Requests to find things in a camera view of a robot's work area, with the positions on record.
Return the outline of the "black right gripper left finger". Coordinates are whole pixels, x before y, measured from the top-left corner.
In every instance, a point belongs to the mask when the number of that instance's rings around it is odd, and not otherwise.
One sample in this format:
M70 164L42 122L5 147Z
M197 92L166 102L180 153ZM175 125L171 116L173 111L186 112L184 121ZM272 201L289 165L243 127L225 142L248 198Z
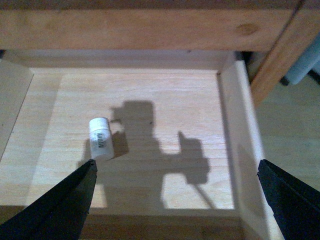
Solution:
M39 199L0 226L2 240L78 240L91 207L97 164L73 171Z

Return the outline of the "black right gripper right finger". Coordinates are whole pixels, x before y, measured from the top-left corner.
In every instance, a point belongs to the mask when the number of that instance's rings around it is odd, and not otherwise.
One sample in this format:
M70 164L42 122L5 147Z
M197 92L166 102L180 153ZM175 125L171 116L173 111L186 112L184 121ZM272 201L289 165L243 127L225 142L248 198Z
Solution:
M320 238L320 192L263 159L258 178L268 205L286 240Z

